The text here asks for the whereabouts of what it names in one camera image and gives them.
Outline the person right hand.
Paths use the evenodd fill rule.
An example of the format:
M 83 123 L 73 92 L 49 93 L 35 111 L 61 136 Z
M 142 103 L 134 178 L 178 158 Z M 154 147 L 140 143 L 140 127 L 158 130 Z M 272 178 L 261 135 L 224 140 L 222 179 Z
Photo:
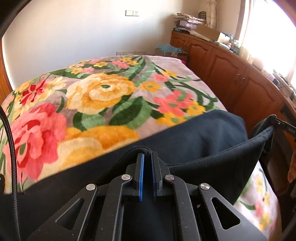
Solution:
M 290 162 L 290 169 L 288 171 L 287 179 L 289 184 L 291 184 L 296 179 L 296 154 L 295 152 L 292 155 Z

